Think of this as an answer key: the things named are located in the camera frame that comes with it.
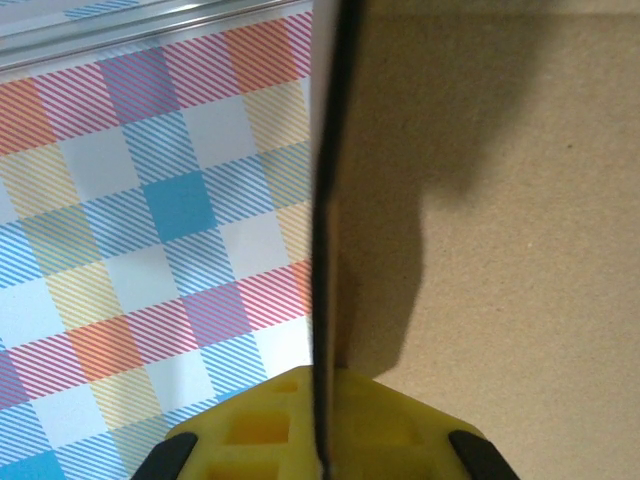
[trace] striped fabric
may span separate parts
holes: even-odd
[[[310,3],[234,25],[0,77],[1,479],[129,478],[310,362]]]

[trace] plaid fabric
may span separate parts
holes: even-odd
[[[308,9],[2,79],[0,479],[127,478],[309,362]]]

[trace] cardboard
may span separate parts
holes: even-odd
[[[350,367],[522,478],[637,478],[638,4],[369,7],[336,198]]]

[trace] yellow plastic object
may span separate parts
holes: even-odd
[[[449,444],[471,425],[348,370],[335,379],[336,480],[468,480]],[[311,368],[299,367],[175,427],[198,436],[179,480],[319,478]]]

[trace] black rubber tip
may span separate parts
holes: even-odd
[[[489,440],[471,432],[456,430],[449,442],[472,480],[519,480],[498,449]]]
[[[131,480],[176,480],[197,442],[198,436],[187,432],[159,443]]]

